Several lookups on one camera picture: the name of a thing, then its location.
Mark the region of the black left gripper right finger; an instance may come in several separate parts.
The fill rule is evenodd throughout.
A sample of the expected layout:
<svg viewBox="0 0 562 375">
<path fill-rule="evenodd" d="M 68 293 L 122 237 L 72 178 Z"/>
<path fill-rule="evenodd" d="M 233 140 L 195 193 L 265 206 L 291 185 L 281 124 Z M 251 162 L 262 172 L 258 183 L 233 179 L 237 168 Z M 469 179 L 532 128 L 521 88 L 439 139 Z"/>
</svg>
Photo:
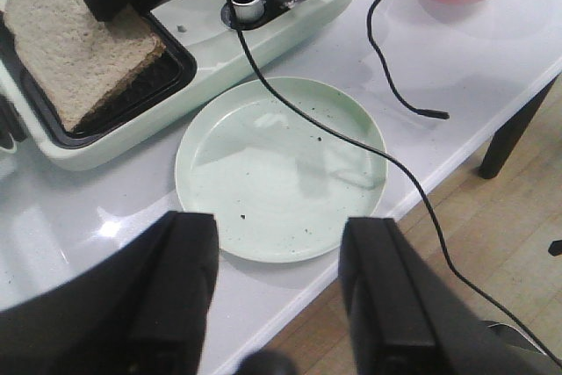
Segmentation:
<svg viewBox="0 0 562 375">
<path fill-rule="evenodd" d="M 350 218 L 339 258 L 359 374 L 557 374 L 494 333 L 428 267 L 392 219 Z"/>
</svg>

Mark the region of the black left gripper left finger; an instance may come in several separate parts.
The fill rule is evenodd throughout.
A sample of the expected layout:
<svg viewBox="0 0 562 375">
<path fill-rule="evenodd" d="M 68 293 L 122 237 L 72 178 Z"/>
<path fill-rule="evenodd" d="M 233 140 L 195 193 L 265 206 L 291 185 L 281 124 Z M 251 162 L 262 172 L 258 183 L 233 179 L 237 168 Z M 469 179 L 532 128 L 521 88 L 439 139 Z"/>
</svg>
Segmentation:
<svg viewBox="0 0 562 375">
<path fill-rule="evenodd" d="M 194 374 L 218 271 L 207 213 L 165 213 L 70 281 L 1 313 L 4 374 Z"/>
</svg>

